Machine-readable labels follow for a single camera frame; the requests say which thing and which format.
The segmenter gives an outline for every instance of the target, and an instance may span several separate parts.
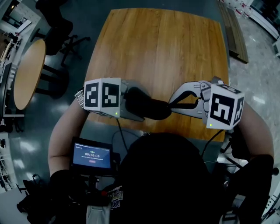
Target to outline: office chair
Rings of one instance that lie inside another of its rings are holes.
[[[62,17],[59,8],[65,2],[66,0],[39,0],[36,3],[36,8],[42,12],[48,24],[52,28],[46,35],[39,33],[40,29],[37,29],[30,40],[30,42],[32,42],[35,37],[43,38],[46,43],[47,55],[55,55],[58,53],[58,51],[63,53],[64,56],[61,62],[62,67],[66,66],[64,61],[70,51],[73,52],[74,55],[78,56],[78,58],[81,60],[82,57],[73,49],[73,47],[80,44],[84,40],[90,40],[90,37],[84,37],[74,42],[74,38],[77,38],[77,35],[69,36],[73,29],[73,23]]]
[[[20,213],[27,213],[27,220],[31,224],[49,224],[54,213],[54,204],[51,200],[50,191],[46,188],[42,180],[36,182],[32,176],[33,181],[23,180],[24,188],[18,190],[22,193],[25,191],[26,197],[17,204],[17,209]]]

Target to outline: chair leg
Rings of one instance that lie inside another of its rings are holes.
[[[64,63],[64,61],[66,60],[66,57],[68,56],[70,51],[72,51],[75,55],[77,55],[78,58],[81,60],[82,57],[80,55],[78,55],[78,53],[73,49],[73,47],[80,44],[84,40],[90,41],[90,39],[91,39],[90,37],[84,37],[80,40],[77,40],[77,41],[73,42],[74,38],[77,38],[77,35],[71,36],[70,37],[70,42],[69,43],[64,43],[65,47],[60,50],[60,52],[64,54],[64,56],[62,58],[62,61],[61,61],[61,64],[60,64],[62,67],[66,67],[66,64]]]
[[[71,47],[74,47],[74,46],[78,45],[79,43],[81,43],[81,42],[84,41],[84,40],[90,41],[91,38],[90,38],[90,37],[84,37],[84,38],[82,38],[82,39],[80,39],[80,40],[77,40],[77,41],[75,41],[75,42],[72,43]]]
[[[23,132],[23,129],[20,128],[18,121],[14,118],[14,126],[16,128],[16,132]]]
[[[30,42],[33,42],[35,37],[45,38],[46,35],[39,33],[40,29],[37,29],[35,33],[31,36]]]
[[[24,188],[20,188],[19,187],[19,185],[18,184],[16,184],[17,185],[17,189],[19,190],[19,192],[22,194],[22,192],[21,191],[25,191],[26,190],[26,188],[24,187]]]

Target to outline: table top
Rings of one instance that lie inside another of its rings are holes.
[[[221,26],[200,16],[160,9],[112,10],[96,42],[85,81],[103,77],[136,80],[154,99],[168,102],[181,84],[214,76],[228,83],[228,63]],[[184,102],[194,103],[192,97]],[[115,119],[91,113],[92,121],[117,125]],[[167,119],[136,122],[119,119],[122,127],[170,132],[208,140],[217,130],[201,119],[172,113]],[[215,138],[223,141],[224,134]]]
[[[14,102],[19,110],[27,107],[38,86],[46,57],[46,44],[40,39],[34,42],[19,64],[14,81]]]

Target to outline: black shirt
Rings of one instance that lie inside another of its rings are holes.
[[[241,223],[259,223],[271,185],[273,158],[257,156],[236,172],[224,190],[208,172],[199,150],[185,138],[158,133],[135,141],[121,163],[119,176],[106,187],[112,201],[110,223],[219,223],[237,194],[246,196]],[[51,176],[57,222],[84,223],[86,206],[70,208],[82,183],[70,171]]]

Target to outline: small screen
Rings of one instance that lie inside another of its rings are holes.
[[[111,168],[110,150],[75,143],[73,163],[98,168]]]

